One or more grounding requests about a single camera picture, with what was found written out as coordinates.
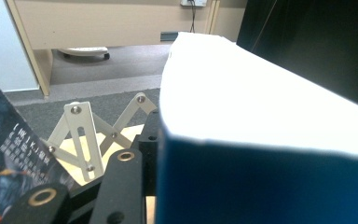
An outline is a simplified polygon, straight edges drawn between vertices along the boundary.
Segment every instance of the metal scissor mechanism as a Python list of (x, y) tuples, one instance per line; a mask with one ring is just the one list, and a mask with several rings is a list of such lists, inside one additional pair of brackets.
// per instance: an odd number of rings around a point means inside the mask
[[(62, 161), (66, 161), (82, 171), (86, 182), (103, 175), (102, 157), (106, 151), (117, 143), (124, 148), (129, 148), (132, 141), (121, 134), (138, 109), (142, 109), (147, 115), (157, 107), (140, 92), (130, 101), (116, 123), (111, 126), (103, 119), (91, 112), (90, 102), (74, 102), (63, 107), (63, 115), (58, 121), (48, 141), (49, 151)], [(76, 149), (76, 155), (60, 148), (66, 136), (71, 134)], [(105, 138), (99, 145), (96, 133), (102, 133)], [(83, 148), (80, 136), (84, 134), (87, 148)]]

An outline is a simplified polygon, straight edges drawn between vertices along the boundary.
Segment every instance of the gray carpet floor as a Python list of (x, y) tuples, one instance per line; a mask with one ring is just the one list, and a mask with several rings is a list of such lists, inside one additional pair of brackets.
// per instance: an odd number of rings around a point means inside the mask
[[(159, 89), (143, 90), (142, 92), (158, 106)], [(94, 114), (113, 125), (136, 93), (138, 91), (81, 98), (76, 101), (89, 102)], [(39, 137), (48, 139), (63, 114), (63, 106), (72, 102), (73, 100), (20, 105), (16, 108)], [(146, 119), (145, 112), (139, 109), (128, 126), (144, 124)]]
[[(63, 113), (73, 101), (90, 102), (91, 110), (113, 125), (138, 92), (158, 105), (161, 74), (170, 45), (108, 48), (110, 59), (103, 56), (64, 58), (53, 50), (50, 95), (41, 91), (7, 92), (9, 101), (39, 137), (48, 139)], [(145, 123), (140, 110), (131, 125)]]

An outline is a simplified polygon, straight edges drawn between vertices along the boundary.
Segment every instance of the wall outlet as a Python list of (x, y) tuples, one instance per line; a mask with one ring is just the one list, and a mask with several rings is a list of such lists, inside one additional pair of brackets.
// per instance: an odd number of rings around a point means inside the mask
[[(207, 0), (194, 0), (196, 7), (206, 7), (206, 2), (207, 2)], [(191, 7), (191, 2), (188, 0), (181, 0), (180, 5), (182, 5), (184, 7)]]

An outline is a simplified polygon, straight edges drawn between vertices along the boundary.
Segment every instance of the dark book cover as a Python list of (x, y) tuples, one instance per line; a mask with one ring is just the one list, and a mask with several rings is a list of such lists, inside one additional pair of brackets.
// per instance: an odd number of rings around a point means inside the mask
[(0, 91), (0, 220), (26, 191), (53, 182), (76, 186)]

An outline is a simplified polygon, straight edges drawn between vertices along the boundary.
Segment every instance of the blue book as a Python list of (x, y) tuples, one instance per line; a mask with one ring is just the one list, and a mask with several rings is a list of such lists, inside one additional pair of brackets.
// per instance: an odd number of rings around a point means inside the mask
[(77, 186), (0, 91), (0, 220), (25, 192), (53, 182)]
[(157, 224), (358, 223), (357, 104), (187, 33), (159, 100)]

